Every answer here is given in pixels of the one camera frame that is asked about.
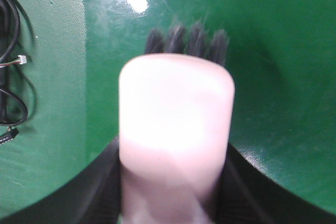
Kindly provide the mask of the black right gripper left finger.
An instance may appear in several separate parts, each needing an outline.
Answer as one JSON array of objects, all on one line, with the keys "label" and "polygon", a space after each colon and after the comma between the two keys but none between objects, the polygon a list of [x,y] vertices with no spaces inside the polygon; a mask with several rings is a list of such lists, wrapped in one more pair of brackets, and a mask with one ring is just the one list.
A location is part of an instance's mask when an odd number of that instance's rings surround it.
[{"label": "black right gripper left finger", "polygon": [[1,223],[118,223],[121,212],[119,138],[75,178]]}]

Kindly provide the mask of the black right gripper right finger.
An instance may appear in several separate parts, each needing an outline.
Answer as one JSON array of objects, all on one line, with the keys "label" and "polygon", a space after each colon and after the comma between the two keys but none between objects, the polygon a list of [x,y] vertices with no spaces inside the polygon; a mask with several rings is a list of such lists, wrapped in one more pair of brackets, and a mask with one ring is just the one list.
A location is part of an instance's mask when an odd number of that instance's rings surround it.
[{"label": "black right gripper right finger", "polygon": [[229,144],[215,222],[335,223],[335,215],[273,182]]}]

